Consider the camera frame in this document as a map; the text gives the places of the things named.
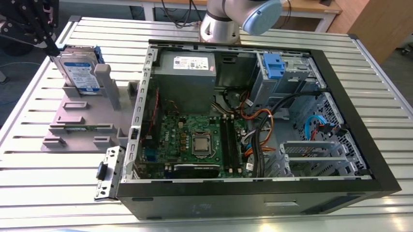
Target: expansion slot bracket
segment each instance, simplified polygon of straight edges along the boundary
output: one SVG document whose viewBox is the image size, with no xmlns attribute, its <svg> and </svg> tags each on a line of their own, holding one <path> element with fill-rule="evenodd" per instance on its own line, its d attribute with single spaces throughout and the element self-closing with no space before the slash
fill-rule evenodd
<svg viewBox="0 0 413 232">
<path fill-rule="evenodd" d="M 118 201 L 116 192 L 120 180 L 120 171 L 124 159 L 124 148 L 122 146 L 110 147 L 104 159 L 98 168 L 95 201 Z"/>
</svg>

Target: ram slot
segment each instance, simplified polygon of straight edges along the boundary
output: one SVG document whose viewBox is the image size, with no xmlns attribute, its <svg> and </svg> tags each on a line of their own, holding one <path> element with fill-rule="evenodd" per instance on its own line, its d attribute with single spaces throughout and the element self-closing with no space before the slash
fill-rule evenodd
<svg viewBox="0 0 413 232">
<path fill-rule="evenodd" d="M 226 119 L 221 118 L 219 130 L 221 130 L 221 147 L 222 147 L 222 158 L 225 164 L 225 170 L 230 169 L 230 159 L 229 159 L 229 147 L 227 147 L 227 130 L 226 130 Z"/>
<path fill-rule="evenodd" d="M 239 165 L 239 154 L 237 149 L 237 132 L 233 119 L 227 121 L 226 129 L 227 129 L 227 143 L 229 143 L 231 167 L 233 171 L 237 172 L 237 170 L 241 168 L 241 165 Z"/>
</svg>

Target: cpu socket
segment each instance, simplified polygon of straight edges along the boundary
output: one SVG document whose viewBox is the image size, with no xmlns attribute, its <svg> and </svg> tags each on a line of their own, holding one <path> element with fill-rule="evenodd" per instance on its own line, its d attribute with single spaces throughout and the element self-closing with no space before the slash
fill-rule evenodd
<svg viewBox="0 0 413 232">
<path fill-rule="evenodd" d="M 199 159 L 211 155 L 211 136 L 207 132 L 192 134 L 192 155 Z"/>
</svg>

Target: metal table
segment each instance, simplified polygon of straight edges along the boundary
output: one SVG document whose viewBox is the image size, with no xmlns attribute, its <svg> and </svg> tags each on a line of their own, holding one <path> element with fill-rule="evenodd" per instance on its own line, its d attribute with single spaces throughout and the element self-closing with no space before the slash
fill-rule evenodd
<svg viewBox="0 0 413 232">
<path fill-rule="evenodd" d="M 57 43 L 99 45 L 118 85 L 139 80 L 148 39 L 196 41 L 195 28 L 171 23 L 81 18 Z M 412 231 L 413 110 L 358 40 L 347 35 L 270 30 L 241 35 L 243 44 L 321 49 L 398 179 L 402 191 L 325 216 L 138 222 L 118 202 L 95 203 L 95 172 L 103 154 L 40 152 L 63 96 L 63 79 L 47 58 L 0 131 L 0 229 L 77 227 L 102 231 Z"/>
</svg>

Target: sticker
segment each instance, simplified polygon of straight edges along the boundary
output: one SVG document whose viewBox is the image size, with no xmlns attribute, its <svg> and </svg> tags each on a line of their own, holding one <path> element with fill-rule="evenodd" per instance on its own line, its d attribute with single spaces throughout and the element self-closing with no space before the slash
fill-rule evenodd
<svg viewBox="0 0 413 232">
<path fill-rule="evenodd" d="M 90 63 L 65 62 L 65 70 L 76 88 L 86 92 L 99 91 L 96 77 L 91 74 L 92 67 Z"/>
<path fill-rule="evenodd" d="M 175 57 L 174 69 L 208 70 L 206 57 Z"/>
<path fill-rule="evenodd" d="M 247 169 L 249 171 L 253 171 L 254 170 L 254 165 L 251 163 L 246 163 L 245 169 Z"/>
<path fill-rule="evenodd" d="M 251 102 L 250 99 L 246 99 L 246 100 L 245 100 L 245 103 L 246 103 L 249 106 L 253 106 L 253 104 L 254 104 L 254 102 Z"/>
</svg>

